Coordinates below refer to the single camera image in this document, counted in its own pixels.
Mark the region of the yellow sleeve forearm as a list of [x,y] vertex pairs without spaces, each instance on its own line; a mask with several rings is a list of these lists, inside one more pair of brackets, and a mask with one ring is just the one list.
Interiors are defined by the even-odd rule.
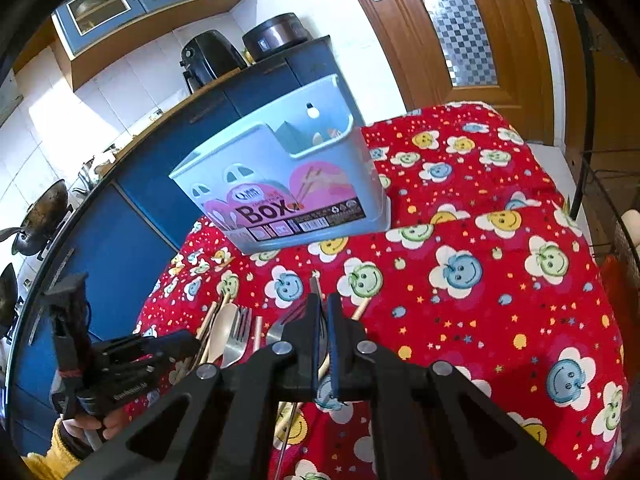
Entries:
[[36,479],[64,479],[93,452],[89,443],[67,433],[62,420],[60,417],[53,426],[51,444],[46,454],[30,452],[22,457]]

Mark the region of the person's left hand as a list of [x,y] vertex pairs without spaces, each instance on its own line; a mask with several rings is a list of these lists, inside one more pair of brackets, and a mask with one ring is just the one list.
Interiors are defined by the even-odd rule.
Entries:
[[124,430],[129,424],[129,418],[124,408],[112,411],[103,420],[97,420],[87,414],[78,414],[72,419],[63,419],[62,425],[72,437],[89,443],[88,431],[97,431],[105,440],[111,440]]

